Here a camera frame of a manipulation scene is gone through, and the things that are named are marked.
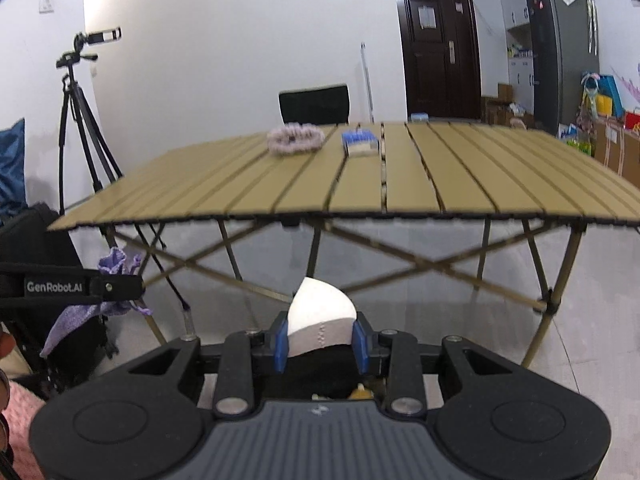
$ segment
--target electrical outlet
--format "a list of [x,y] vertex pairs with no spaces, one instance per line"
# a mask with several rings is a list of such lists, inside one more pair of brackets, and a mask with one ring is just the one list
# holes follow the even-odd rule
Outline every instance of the electrical outlet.
[[40,0],[38,5],[40,14],[49,14],[53,12],[53,0]]

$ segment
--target wooden slat table top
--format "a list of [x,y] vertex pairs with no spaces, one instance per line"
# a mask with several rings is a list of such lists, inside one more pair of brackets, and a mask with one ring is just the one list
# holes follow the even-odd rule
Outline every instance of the wooden slat table top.
[[[358,126],[378,136],[378,155],[345,158],[341,134]],[[266,134],[171,150],[52,228],[287,216],[640,225],[640,190],[543,132],[444,122],[323,129],[314,153],[271,155]]]

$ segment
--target table frame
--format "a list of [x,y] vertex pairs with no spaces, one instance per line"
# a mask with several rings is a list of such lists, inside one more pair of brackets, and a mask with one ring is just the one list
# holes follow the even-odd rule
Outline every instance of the table frame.
[[[151,242],[151,244],[145,244],[139,239],[116,231],[115,228],[110,228],[110,231],[116,238],[119,238],[120,240],[132,246],[146,251],[145,259],[143,260],[143,265],[140,269],[140,274],[142,274],[142,272],[145,270],[146,264],[148,264],[148,260],[152,255],[158,258],[163,258],[174,264],[173,267],[166,269],[164,272],[156,274],[155,276],[152,276],[149,279],[145,280],[145,287],[151,286],[152,284],[164,279],[165,277],[173,274],[174,272],[177,272],[178,270],[189,269],[194,270],[195,272],[199,272],[200,274],[207,276],[208,278],[225,283],[226,285],[234,286],[247,292],[252,292],[254,294],[258,294],[272,300],[277,300],[289,304],[292,301],[291,295],[280,293],[266,286],[257,285],[256,283],[244,280],[240,273],[235,254],[232,249],[233,243],[243,240],[244,238],[256,234],[257,232],[260,232],[262,229],[272,223],[273,221],[255,221],[251,226],[240,229],[229,235],[226,232],[224,221],[218,220],[218,226],[220,228],[222,239],[214,244],[211,244],[209,247],[204,248],[197,253],[192,254],[191,256],[188,256],[187,258],[182,258],[158,248],[156,246],[159,239],[158,236],[154,237],[154,240]],[[491,230],[491,219],[487,218],[484,221],[482,243],[480,246],[473,247],[469,250],[462,251],[457,254],[452,254],[447,258],[441,258],[439,260],[432,260],[430,258],[420,256],[419,254],[411,253],[396,246],[389,245],[375,238],[370,238],[357,232],[345,229],[343,227],[336,226],[327,219],[305,218],[300,219],[299,222],[297,222],[297,224],[300,223],[308,225],[313,229],[314,232],[306,266],[306,276],[308,277],[313,277],[315,274],[316,264],[318,262],[320,241],[323,233],[330,234],[332,236],[338,237],[342,240],[354,243],[356,245],[360,245],[362,247],[379,251],[380,253],[396,257],[399,260],[403,260],[411,264],[411,266],[407,269],[390,272],[381,276],[377,276],[375,278],[371,278],[369,280],[350,283],[348,285],[342,286],[341,290],[345,294],[353,294],[361,290],[368,290],[370,288],[375,288],[376,286],[392,283],[397,280],[407,279],[412,276],[417,276],[433,271],[449,276],[452,279],[459,280],[460,282],[467,283],[473,286],[474,290],[476,291],[482,288],[484,290],[497,294],[498,296],[504,297],[507,300],[532,308],[537,313],[542,314],[542,318],[540,320],[536,333],[534,334],[533,339],[529,347],[527,348],[527,352],[522,361],[522,365],[525,367],[529,367],[529,365],[533,361],[536,353],[538,352],[538,349],[540,348],[540,345],[542,344],[546,332],[548,332],[548,329],[551,326],[551,322],[553,321],[554,316],[558,312],[562,300],[562,295],[571,274],[578,248],[580,247],[580,241],[584,232],[586,231],[586,223],[583,221],[576,221],[568,225],[571,232],[566,250],[564,252],[564,258],[562,259],[562,264],[560,266],[556,282],[553,288],[549,288],[542,260],[540,259],[540,254],[536,245],[536,237],[548,232],[555,231],[559,228],[566,227],[566,223],[557,223],[553,220],[548,220],[543,221],[539,226],[532,228],[528,220],[522,220],[521,233],[490,243],[489,238]],[[164,230],[164,227],[165,224],[161,223],[158,232],[161,233]],[[496,283],[488,282],[482,277],[487,254],[499,251],[506,247],[510,247],[517,243],[523,242],[524,240],[526,240],[529,245],[531,257],[536,269],[541,292],[541,297],[539,299],[528,298],[527,296],[524,296],[523,294],[515,290],[497,285]],[[205,267],[199,263],[199,261],[203,258],[210,256],[215,252],[221,251],[222,249],[226,250],[226,253],[229,257],[229,261],[231,262],[231,266],[234,272],[233,275],[210,269],[209,267]],[[476,256],[479,257],[479,261],[478,270],[475,276],[457,270],[453,267],[453,265],[456,263],[464,262],[466,260],[475,258]],[[186,326],[186,333],[189,335],[193,333],[193,319],[191,319],[190,312],[183,311],[183,315]],[[159,328],[155,324],[151,323],[150,328],[154,332],[154,335],[156,336],[158,342],[163,344],[165,339],[164,336],[162,336]]]

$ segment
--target refrigerator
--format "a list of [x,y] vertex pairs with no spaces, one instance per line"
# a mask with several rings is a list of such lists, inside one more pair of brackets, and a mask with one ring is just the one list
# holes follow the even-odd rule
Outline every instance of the refrigerator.
[[600,72],[588,0],[527,0],[533,48],[536,127],[556,136],[575,122],[582,74]]

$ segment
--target gray floor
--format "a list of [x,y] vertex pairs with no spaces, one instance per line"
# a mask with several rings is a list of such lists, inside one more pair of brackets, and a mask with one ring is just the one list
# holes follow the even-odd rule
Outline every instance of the gray floor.
[[[230,225],[229,231],[237,226]],[[412,251],[440,257],[479,244],[482,224],[462,222],[367,222],[353,228]],[[492,238],[519,232],[515,222],[495,223]],[[272,226],[234,246],[244,277],[290,292],[305,269],[311,231]],[[164,240],[174,253],[187,256],[220,238],[215,224],[168,228]],[[539,238],[549,281],[558,272],[568,238],[560,230]],[[600,480],[640,478],[640,236],[633,229],[592,227],[552,326],[532,368],[593,399],[607,413],[613,430]],[[224,252],[207,263],[231,273]],[[325,236],[316,277],[334,285],[400,269],[406,264]],[[461,268],[475,272],[476,261]],[[485,278],[535,297],[537,280],[526,244],[487,257]],[[175,281],[193,305],[196,328],[204,343],[254,324],[267,327],[285,306],[245,295],[228,286],[181,271]],[[437,343],[457,333],[514,361],[520,361],[539,317],[531,309],[510,304],[437,274],[370,290],[353,296],[375,329],[397,328],[424,342]],[[165,283],[146,294],[148,306],[167,339],[183,330],[178,304]],[[107,370],[156,345],[144,320],[128,314],[111,322],[121,353]],[[433,394],[433,384],[428,387]]]

